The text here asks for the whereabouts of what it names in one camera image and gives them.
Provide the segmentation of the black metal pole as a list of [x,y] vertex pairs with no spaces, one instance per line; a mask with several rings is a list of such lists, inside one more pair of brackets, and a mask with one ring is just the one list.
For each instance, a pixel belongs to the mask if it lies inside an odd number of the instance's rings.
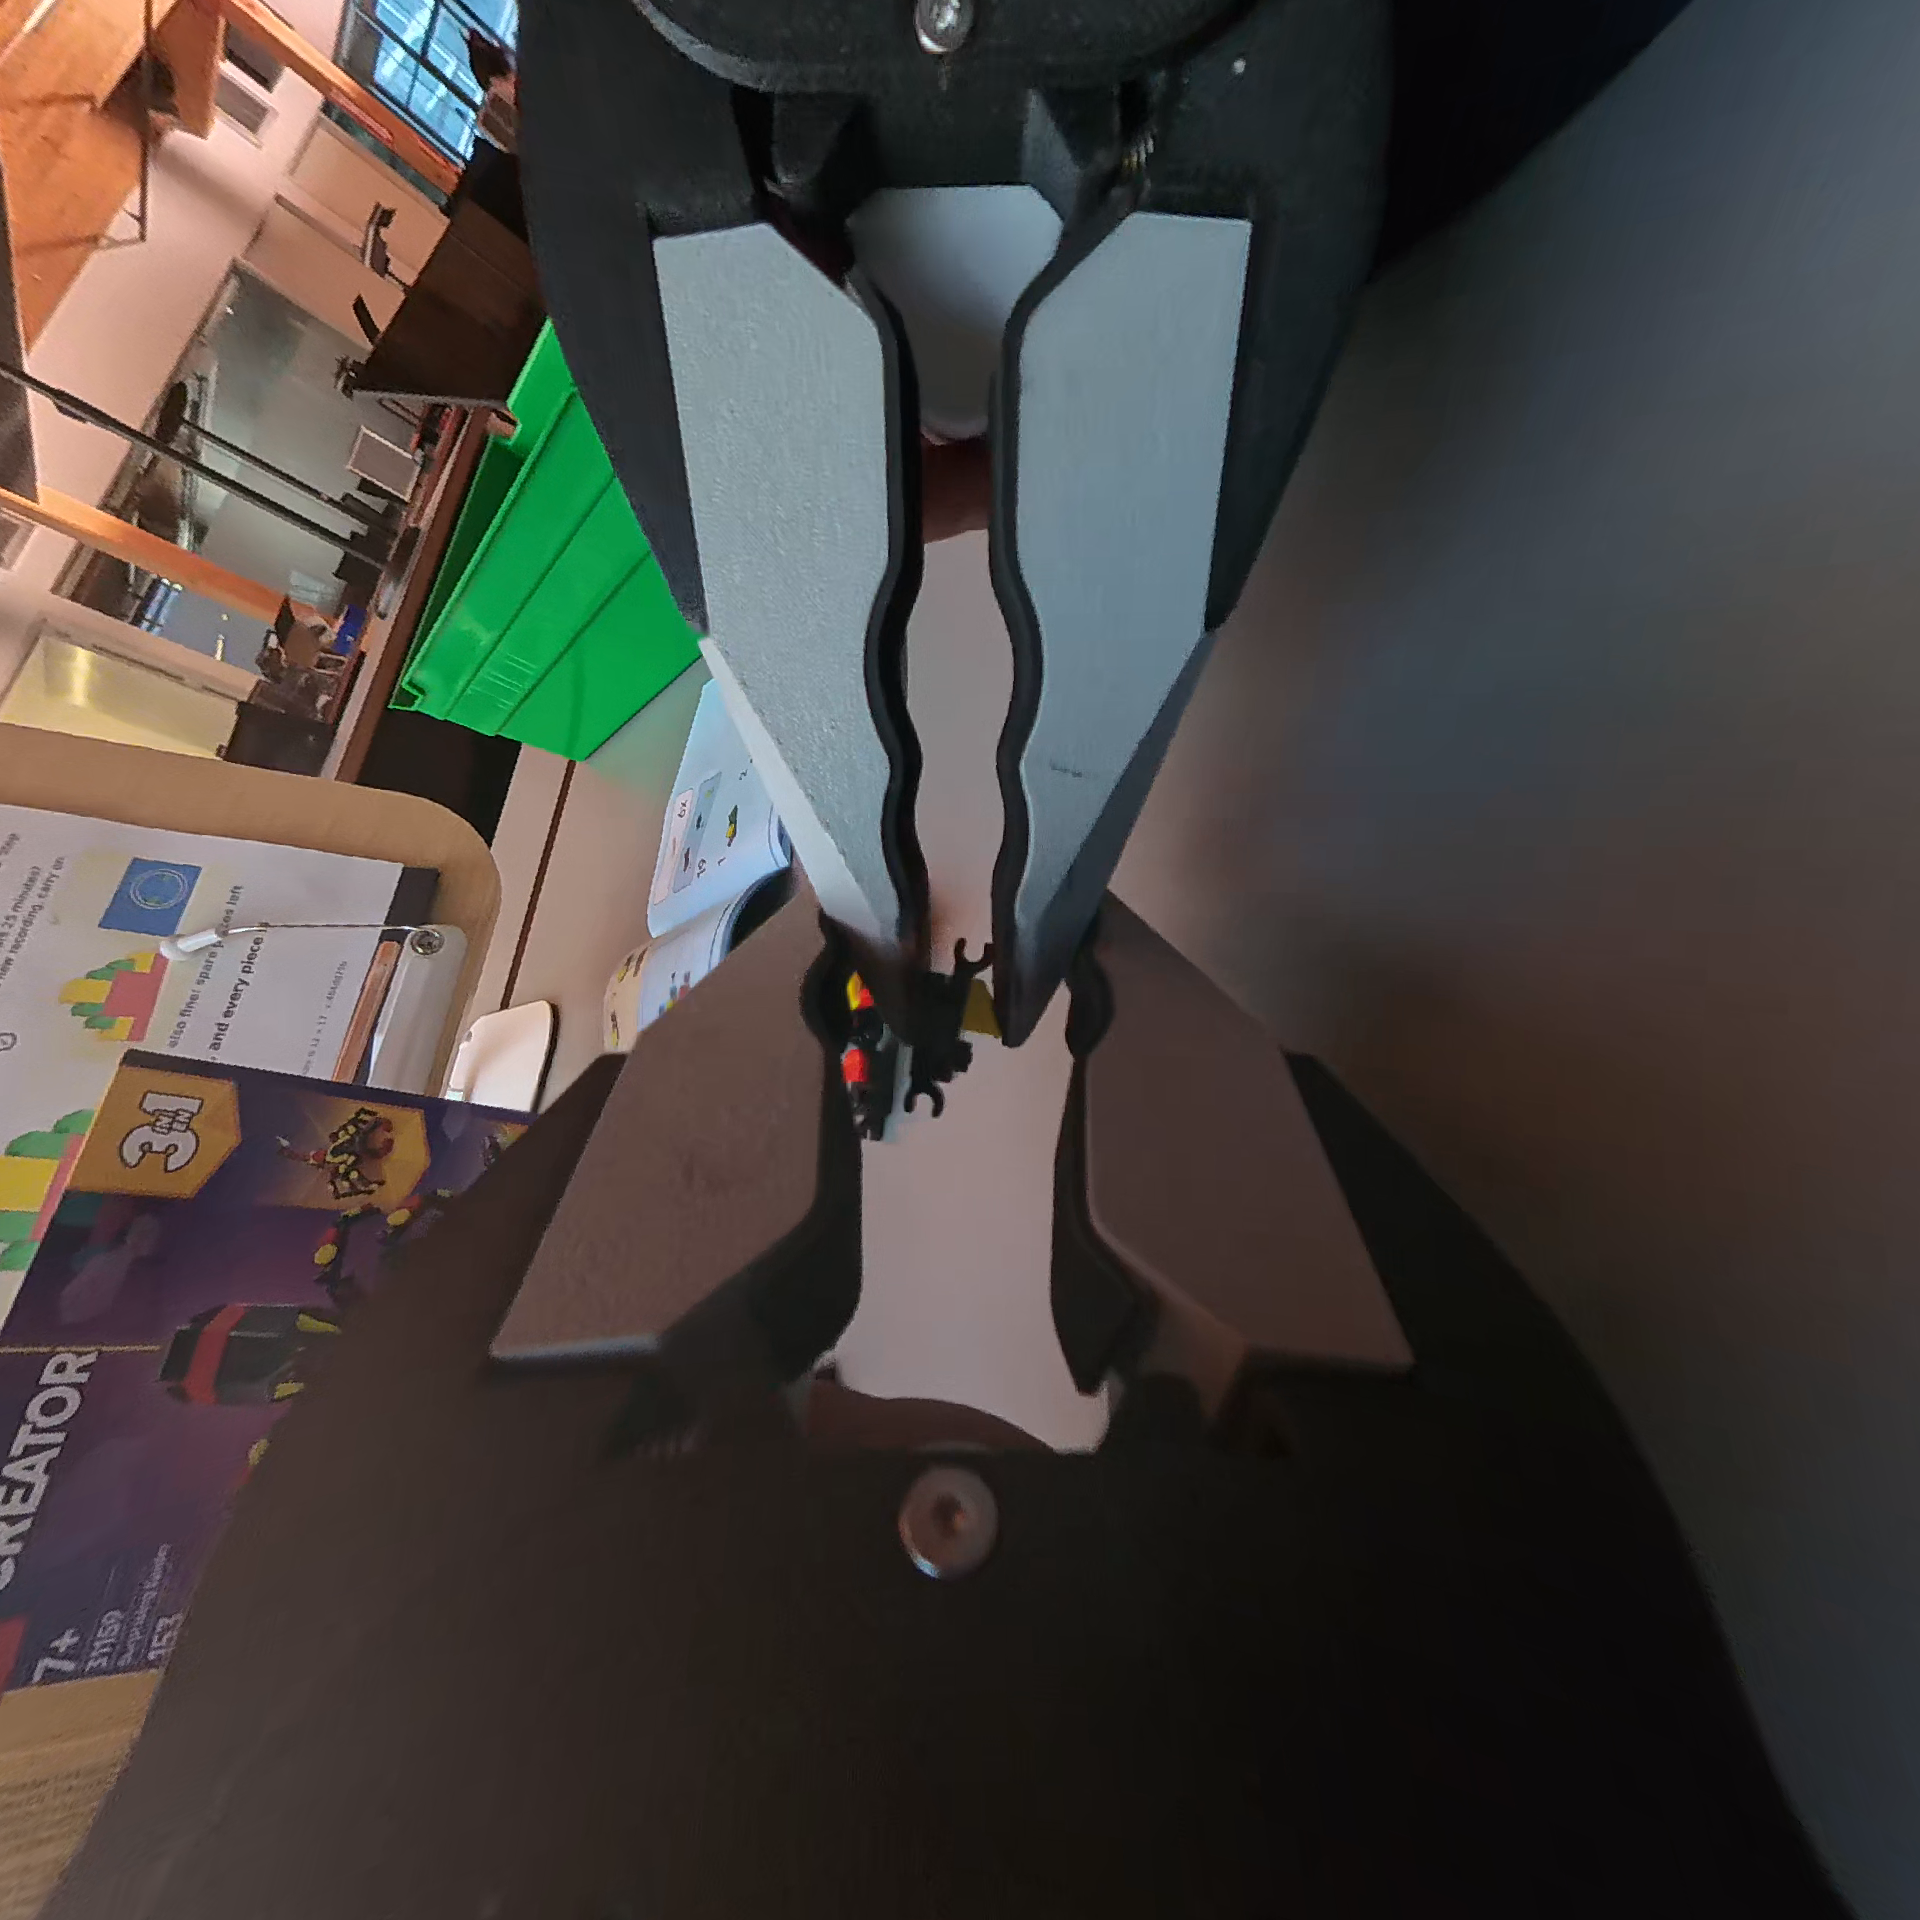
[[[106,414],[92,399],[63,391],[8,359],[2,360],[2,377],[22,392],[47,399],[60,419],[93,427],[132,447],[145,451],[152,460],[245,501],[249,508],[296,528],[304,536],[324,541],[342,555],[381,564],[393,558],[399,540],[398,510],[377,510],[349,496],[327,496],[298,475],[274,465],[265,454],[210,432],[198,419],[191,419],[191,414],[174,419],[174,414],[161,407],[156,422],[172,422],[172,427],[156,433]],[[254,486],[245,473],[265,473],[276,488],[320,504],[327,515],[337,518],[341,525],[332,523],[332,518],[312,518],[311,515],[298,512],[296,504],[279,493]]]

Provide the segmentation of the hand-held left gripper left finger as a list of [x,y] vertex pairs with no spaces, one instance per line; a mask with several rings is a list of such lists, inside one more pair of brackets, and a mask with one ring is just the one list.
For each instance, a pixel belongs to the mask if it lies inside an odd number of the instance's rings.
[[838,928],[785,904],[638,1035],[493,1360],[639,1360],[713,1404],[832,1353],[861,1281],[850,971]]

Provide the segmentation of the green plastic bin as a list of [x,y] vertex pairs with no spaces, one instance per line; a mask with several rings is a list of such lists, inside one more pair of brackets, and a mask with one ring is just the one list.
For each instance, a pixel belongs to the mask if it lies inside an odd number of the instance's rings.
[[472,470],[396,713],[585,761],[700,663],[550,323]]

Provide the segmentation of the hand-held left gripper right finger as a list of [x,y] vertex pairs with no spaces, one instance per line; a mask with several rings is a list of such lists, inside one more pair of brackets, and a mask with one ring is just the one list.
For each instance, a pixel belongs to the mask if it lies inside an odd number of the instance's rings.
[[1407,1373],[1284,1047],[1113,896],[1066,990],[1049,1308],[1072,1385],[1228,1401],[1272,1363]]

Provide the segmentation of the lego instruction booklet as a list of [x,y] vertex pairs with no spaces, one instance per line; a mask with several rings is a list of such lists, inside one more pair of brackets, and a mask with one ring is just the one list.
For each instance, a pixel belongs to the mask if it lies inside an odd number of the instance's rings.
[[695,705],[664,806],[647,931],[658,942],[730,907],[790,863],[790,846],[719,685]]
[[631,1052],[645,1025],[709,977],[792,894],[792,871],[770,872],[628,950],[604,991],[604,1052]]

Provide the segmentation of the white flat tray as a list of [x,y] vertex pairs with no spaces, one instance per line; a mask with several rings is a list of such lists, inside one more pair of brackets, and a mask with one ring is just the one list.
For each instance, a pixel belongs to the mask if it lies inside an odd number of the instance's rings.
[[550,999],[472,1020],[453,1052],[442,1096],[503,1113],[537,1113],[560,1037]]

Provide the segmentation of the purple lego set box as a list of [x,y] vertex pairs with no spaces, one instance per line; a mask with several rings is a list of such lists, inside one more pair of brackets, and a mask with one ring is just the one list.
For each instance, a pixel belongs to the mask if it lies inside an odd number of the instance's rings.
[[2,1681],[161,1669],[349,1311],[533,1123],[130,1054],[62,1144],[4,1317]]

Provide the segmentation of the printed instruction sheet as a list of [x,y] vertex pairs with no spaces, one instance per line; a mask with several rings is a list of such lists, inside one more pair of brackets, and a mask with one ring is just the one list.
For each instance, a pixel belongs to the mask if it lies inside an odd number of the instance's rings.
[[2,805],[2,1304],[130,1052],[429,1089],[466,936],[388,859]]

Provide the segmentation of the black yellow lego assembly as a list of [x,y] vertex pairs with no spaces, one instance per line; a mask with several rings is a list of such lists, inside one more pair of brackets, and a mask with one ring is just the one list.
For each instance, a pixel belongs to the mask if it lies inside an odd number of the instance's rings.
[[949,1084],[973,1062],[973,1041],[1000,1035],[991,960],[991,943],[970,952],[957,942],[951,971],[912,983],[904,1025],[881,1013],[861,974],[845,968],[830,999],[832,1054],[857,1137],[880,1143],[919,1108],[944,1113]]

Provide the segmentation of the dark wooden cabinet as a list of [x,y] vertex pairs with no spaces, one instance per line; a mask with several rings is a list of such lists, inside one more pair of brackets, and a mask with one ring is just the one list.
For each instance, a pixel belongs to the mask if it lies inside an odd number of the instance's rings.
[[461,201],[369,349],[337,366],[344,398],[512,419],[512,391],[546,305],[525,240]]

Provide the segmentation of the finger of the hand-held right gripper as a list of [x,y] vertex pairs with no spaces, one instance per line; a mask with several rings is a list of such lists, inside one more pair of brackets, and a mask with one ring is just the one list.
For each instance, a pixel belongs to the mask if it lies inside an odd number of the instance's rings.
[[1110,209],[1006,328],[989,564],[1014,689],[991,947],[1009,1045],[1064,983],[1208,653],[1249,244],[1246,220]]
[[774,227],[654,240],[703,659],[826,918],[880,971],[922,947],[897,677],[910,359],[871,277]]

